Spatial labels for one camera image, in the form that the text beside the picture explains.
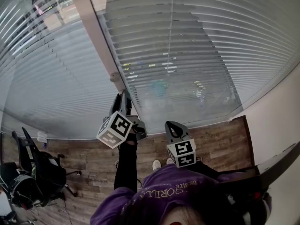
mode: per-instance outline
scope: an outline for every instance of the wooden floor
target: wooden floor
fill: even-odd
[[[251,149],[245,127],[245,118],[238,118],[230,123],[191,129],[190,134],[197,144],[197,156],[219,171],[251,166]],[[165,134],[151,136],[139,143],[137,169],[141,181],[152,173],[155,159],[165,165],[168,158],[166,145]],[[37,143],[37,146],[43,150],[41,144]],[[113,191],[118,150],[112,150],[98,140],[50,140],[46,151],[52,155],[64,154],[66,157],[61,160],[61,165],[67,172],[82,171],[81,177],[74,174],[67,178],[70,188],[79,196],[74,198],[65,191],[66,207],[62,200],[56,200],[56,205],[33,211],[16,209],[19,218],[22,221],[35,218],[37,225],[68,225],[71,223],[67,211],[73,225],[89,224],[98,205]],[[3,161],[18,161],[17,146],[8,135],[3,136]]]

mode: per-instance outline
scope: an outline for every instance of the cable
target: cable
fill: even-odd
[[[32,209],[29,209],[30,212],[32,212],[34,215],[39,216],[39,211],[37,210],[36,207],[33,207]]]
[[[3,187],[3,185],[7,186],[6,183],[1,183],[1,182],[0,182],[0,186],[1,186],[6,192],[8,192],[8,191],[6,190],[6,188],[8,189],[8,187],[5,188],[5,187]]]
[[[68,215],[68,218],[69,218],[69,222],[70,222],[70,224],[71,224],[71,225],[73,225],[73,223],[72,223],[72,221],[71,221],[71,219],[70,219],[70,214],[68,213],[68,211],[67,211],[67,209],[66,209],[66,206],[67,206],[67,204],[66,204],[66,200],[64,200],[64,202],[65,202],[64,211],[63,211],[63,210],[58,210],[58,212],[66,212],[66,213],[67,213],[67,215]]]
[[[27,198],[27,199],[29,199],[31,202],[32,202],[32,204],[34,204],[34,202],[29,198],[29,197],[26,197],[26,196],[24,196],[24,195],[22,195],[22,194],[20,194],[20,192],[19,191],[17,191],[17,194],[19,195],[19,196],[23,196],[23,197],[25,197],[25,198]]]
[[[140,183],[140,185],[141,185],[140,189],[142,189],[143,184],[142,184],[141,180],[137,179],[137,181],[138,181],[138,182]]]

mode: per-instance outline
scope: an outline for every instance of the window blinds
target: window blinds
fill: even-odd
[[[91,1],[149,133],[227,120],[300,61],[300,0]]]
[[[0,1],[2,130],[94,139],[117,90],[73,1]]]

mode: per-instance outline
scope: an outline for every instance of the foot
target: foot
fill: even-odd
[[[153,168],[153,171],[157,170],[158,168],[161,168],[160,161],[155,160],[152,164],[152,168]]]
[[[172,158],[168,158],[168,159],[167,159],[167,164],[174,164]]]

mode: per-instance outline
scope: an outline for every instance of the purple hoodie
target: purple hoodie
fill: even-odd
[[[143,206],[143,217],[152,218],[160,224],[164,215],[176,206],[190,206],[190,197],[203,192],[204,197],[213,196],[214,204],[230,206],[225,195],[220,201],[214,196],[218,181],[203,174],[192,172],[176,165],[166,165],[148,176],[143,188],[137,193],[127,187],[119,187],[106,198],[90,219],[91,225],[112,225],[114,218],[119,216],[128,206]]]

